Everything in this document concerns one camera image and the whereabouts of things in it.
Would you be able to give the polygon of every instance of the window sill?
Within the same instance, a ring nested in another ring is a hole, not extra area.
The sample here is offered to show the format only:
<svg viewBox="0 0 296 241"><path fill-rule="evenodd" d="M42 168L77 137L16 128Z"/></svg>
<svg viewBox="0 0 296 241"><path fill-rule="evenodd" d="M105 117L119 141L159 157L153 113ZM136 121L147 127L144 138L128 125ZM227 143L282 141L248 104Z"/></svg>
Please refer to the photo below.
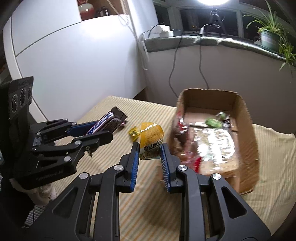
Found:
<svg viewBox="0 0 296 241"><path fill-rule="evenodd" d="M146 45L147 51L151 53L151 52L175 49L178 47L179 42L180 42L180 36L170 37L170 38L153 38L153 39L146 39L145 45ZM234 40L231 38L228 38L228 39L218 38L218 37L200 38L200 36L183 35L182 41L179 47L182 48L182 47L189 47L189 46L200 45L200 44L206 45L206 46L217 46L221 44L230 48L244 49L244 50L262 54L277 60L286 61L285 58L279 56L278 54L262 49L259 45L247 43L244 41Z"/></svg>

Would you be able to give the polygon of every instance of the chocolate bar wrapper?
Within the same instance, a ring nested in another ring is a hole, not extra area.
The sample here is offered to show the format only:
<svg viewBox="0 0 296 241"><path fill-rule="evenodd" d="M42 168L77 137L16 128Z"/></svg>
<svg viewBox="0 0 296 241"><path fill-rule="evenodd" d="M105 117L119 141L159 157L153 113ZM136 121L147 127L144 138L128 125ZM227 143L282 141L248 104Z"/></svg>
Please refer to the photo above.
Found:
<svg viewBox="0 0 296 241"><path fill-rule="evenodd" d="M109 131L113 133L118 127L120 127L126 118L127 115L115 106L87 132L87 135L91 135L99 131Z"/></svg>

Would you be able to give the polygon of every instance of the green candy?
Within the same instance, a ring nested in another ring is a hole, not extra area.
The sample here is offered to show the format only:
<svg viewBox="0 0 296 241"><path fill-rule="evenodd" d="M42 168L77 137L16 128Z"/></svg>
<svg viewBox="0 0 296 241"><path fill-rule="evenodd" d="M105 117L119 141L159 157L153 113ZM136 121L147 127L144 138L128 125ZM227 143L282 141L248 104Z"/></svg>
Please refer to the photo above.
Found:
<svg viewBox="0 0 296 241"><path fill-rule="evenodd" d="M212 128L222 128L222 123L216 119L207 119L205 124Z"/></svg>

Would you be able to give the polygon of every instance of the plastic wrapper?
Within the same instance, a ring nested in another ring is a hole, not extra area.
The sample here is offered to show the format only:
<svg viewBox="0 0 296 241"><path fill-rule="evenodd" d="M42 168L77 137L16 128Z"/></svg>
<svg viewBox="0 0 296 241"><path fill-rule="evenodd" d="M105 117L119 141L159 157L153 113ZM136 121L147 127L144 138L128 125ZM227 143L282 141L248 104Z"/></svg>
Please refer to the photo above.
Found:
<svg viewBox="0 0 296 241"><path fill-rule="evenodd" d="M187 161L183 161L182 164L194 170L196 173L199 173L201 157L199 155L195 155Z"/></svg>
<svg viewBox="0 0 296 241"><path fill-rule="evenodd" d="M180 159L181 162L184 162L193 158L194 153L192 151L180 151L176 154L176 156Z"/></svg>
<svg viewBox="0 0 296 241"><path fill-rule="evenodd" d="M231 173L239 166L239 154L232 133L215 128L193 128L192 133L198 145L197 153L202 160L201 174L232 176Z"/></svg>
<svg viewBox="0 0 296 241"><path fill-rule="evenodd" d="M225 112L220 111L218 114L216 114L216 120L224 121L226 119L229 119L229 115L227 115Z"/></svg>
<svg viewBox="0 0 296 241"><path fill-rule="evenodd" d="M143 122L140 133L140 160L159 158L164 136L161 126L153 122Z"/></svg>
<svg viewBox="0 0 296 241"><path fill-rule="evenodd" d="M107 114L105 114L88 132L86 135L91 135L99 131L109 131L113 133L120 126L123 125L123 122L127 118L127 115L124 114L116 106L112 108Z"/></svg>
<svg viewBox="0 0 296 241"><path fill-rule="evenodd" d="M122 123L121 123L121 125L118 127L118 129L123 129L125 126L126 126L126 124L128 123L128 121L127 120L124 120Z"/></svg>
<svg viewBox="0 0 296 241"><path fill-rule="evenodd" d="M184 123L183 117L177 116L174 123L175 137L178 139L181 146L184 146L189 133L189 126Z"/></svg>
<svg viewBox="0 0 296 241"><path fill-rule="evenodd" d="M134 126L132 129L130 129L128 131L128 134L131 137L131 140L133 142L135 142L139 138L139 136L141 135L141 133L137 130L136 126Z"/></svg>

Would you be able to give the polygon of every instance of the potted plant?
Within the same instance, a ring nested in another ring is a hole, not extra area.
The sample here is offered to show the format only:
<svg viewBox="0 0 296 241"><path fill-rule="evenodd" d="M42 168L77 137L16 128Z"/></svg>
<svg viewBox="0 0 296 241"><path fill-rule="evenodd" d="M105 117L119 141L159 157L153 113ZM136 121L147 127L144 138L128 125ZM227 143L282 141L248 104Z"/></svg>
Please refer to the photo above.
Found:
<svg viewBox="0 0 296 241"><path fill-rule="evenodd" d="M288 64L291 68L296 63L296 54L293 53L294 47L291 45L291 43L288 40L287 33L285 31L282 31L282 34L280 36L280 47L279 47L279 54L282 54L286 61L282 63L279 71Z"/></svg>
<svg viewBox="0 0 296 241"><path fill-rule="evenodd" d="M278 22L278 17L276 16L276 12L272 13L271 7L267 0L265 0L269 13L268 15L265 15L260 11L260 13L263 15L263 18L256 18L250 22L247 25L247 28L252 23L259 23L262 25L261 28L258 27L258 33L261 36L261 45L263 47L269 48L273 51L278 52L279 51L279 41L280 41L280 35L283 30L283 26L280 22Z"/></svg>

